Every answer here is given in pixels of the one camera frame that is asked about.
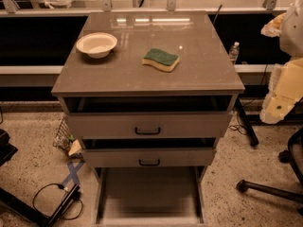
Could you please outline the white yellow robot arm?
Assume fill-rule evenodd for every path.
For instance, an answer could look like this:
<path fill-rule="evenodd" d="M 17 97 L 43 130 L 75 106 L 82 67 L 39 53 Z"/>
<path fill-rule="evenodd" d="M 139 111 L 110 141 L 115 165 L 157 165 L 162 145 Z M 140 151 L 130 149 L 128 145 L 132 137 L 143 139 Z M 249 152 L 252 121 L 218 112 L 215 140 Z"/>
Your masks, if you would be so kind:
<path fill-rule="evenodd" d="M 263 123 L 276 124 L 303 98 L 303 0 L 295 0 L 285 13 L 265 25 L 261 34 L 278 37 L 282 52 L 291 58 L 276 64 L 259 118 Z"/>

